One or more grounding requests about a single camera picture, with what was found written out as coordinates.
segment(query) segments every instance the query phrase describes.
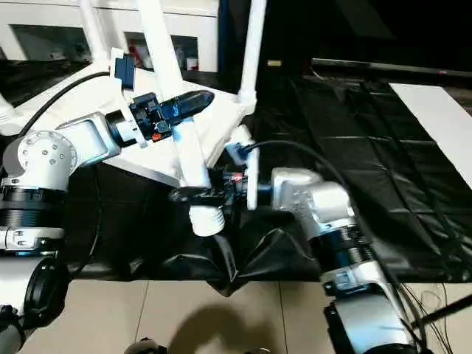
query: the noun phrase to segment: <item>floor tile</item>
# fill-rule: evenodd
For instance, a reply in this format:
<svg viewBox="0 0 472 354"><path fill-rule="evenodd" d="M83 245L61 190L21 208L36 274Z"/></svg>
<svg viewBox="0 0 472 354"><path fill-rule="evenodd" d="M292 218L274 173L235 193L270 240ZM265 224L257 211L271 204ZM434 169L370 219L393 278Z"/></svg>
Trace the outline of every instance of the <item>floor tile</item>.
<svg viewBox="0 0 472 354"><path fill-rule="evenodd" d="M225 298L205 282L150 282L138 339L145 336L171 354L284 354L278 283L252 282Z"/></svg>
<svg viewBox="0 0 472 354"><path fill-rule="evenodd" d="M34 332L21 354L125 352L136 335L147 283L74 281L64 312Z"/></svg>
<svg viewBox="0 0 472 354"><path fill-rule="evenodd" d="M318 282L282 282L288 354L334 353L323 309L330 298Z"/></svg>

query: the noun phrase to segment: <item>black tarp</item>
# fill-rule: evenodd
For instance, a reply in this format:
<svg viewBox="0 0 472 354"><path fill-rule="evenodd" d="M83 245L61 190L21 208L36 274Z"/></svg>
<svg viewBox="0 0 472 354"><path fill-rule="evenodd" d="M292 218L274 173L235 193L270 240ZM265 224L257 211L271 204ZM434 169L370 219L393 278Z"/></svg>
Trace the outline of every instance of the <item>black tarp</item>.
<svg viewBox="0 0 472 354"><path fill-rule="evenodd" d="M234 91L217 74L185 75ZM15 88L2 93L13 97ZM470 281L472 192L387 84L266 72L258 94L256 112L244 119L254 138L308 144L340 169L374 247L401 280ZM261 179L276 166L321 168L295 150L263 149ZM97 176L100 241L82 277L207 280L225 295L250 280L318 280L316 249L289 214L245 212L237 235L201 238L191 232L187 209L167 200L170 187L106 164ZM83 168L70 179L65 206L61 257L72 268L88 253L97 209L94 169Z"/></svg>

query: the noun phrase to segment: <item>white tube frame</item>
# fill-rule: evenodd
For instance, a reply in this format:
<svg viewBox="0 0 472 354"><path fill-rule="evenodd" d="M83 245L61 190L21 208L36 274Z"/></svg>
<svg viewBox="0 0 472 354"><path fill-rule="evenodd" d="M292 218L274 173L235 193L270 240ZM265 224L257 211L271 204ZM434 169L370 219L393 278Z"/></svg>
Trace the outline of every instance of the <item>white tube frame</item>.
<svg viewBox="0 0 472 354"><path fill-rule="evenodd" d="M106 44L97 11L92 7L90 0L80 0L79 5L83 31L86 35L92 60L107 60L109 58L110 49Z"/></svg>
<svg viewBox="0 0 472 354"><path fill-rule="evenodd" d="M159 99L162 102L183 94L182 76L172 40L165 26L160 1L138 0L138 8L157 79ZM194 187L211 187L193 118L186 118L173 127L172 137L181 165L181 183ZM190 220L194 233L199 236L211 236L224 228L223 214L214 207L190 207Z"/></svg>
<svg viewBox="0 0 472 354"><path fill-rule="evenodd" d="M246 107L246 114L253 114L256 108L256 81L259 67L260 45L263 39L267 0L252 0L249 12L246 48L244 50L239 101Z"/></svg>

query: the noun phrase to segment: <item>white robotic arm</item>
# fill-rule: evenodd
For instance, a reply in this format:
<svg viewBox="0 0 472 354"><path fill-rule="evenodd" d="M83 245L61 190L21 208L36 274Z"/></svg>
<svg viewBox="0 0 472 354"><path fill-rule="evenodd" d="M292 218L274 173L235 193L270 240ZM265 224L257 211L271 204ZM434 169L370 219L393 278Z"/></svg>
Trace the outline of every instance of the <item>white robotic arm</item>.
<svg viewBox="0 0 472 354"><path fill-rule="evenodd" d="M163 103L146 94L121 111L96 112L53 131L33 131L7 147L7 175L0 187L1 354L19 351L34 329L63 310L70 276L55 255L63 243L62 203L70 175L127 146L170 137L174 126L212 100L209 91L191 91Z"/></svg>

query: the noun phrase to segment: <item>robotic arm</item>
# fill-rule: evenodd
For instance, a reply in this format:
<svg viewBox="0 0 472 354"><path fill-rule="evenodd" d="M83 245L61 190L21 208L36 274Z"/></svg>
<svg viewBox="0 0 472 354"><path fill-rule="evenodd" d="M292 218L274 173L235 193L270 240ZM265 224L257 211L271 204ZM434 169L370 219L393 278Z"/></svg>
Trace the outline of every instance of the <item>robotic arm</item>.
<svg viewBox="0 0 472 354"><path fill-rule="evenodd" d="M324 181L310 170L278 167L272 170L271 185L258 182L258 145L240 126L226 144L241 173L226 172L223 192L183 187L171 193L174 201L227 206L246 200L256 209L258 195L268 192L271 208L291 212L304 233L316 245L322 270L321 282L333 301L324 310L333 347L342 354L418 353L406 329L407 320L400 297L387 281L372 256L356 223L350 196L340 184Z"/></svg>
<svg viewBox="0 0 472 354"><path fill-rule="evenodd" d="M96 112L53 131L34 131L7 147L7 176L0 189L1 354L17 353L28 335L63 310L70 276L55 256L63 243L62 202L70 175L119 155L127 146L171 136L173 126L212 100L209 91L163 103L146 94L120 111Z"/></svg>

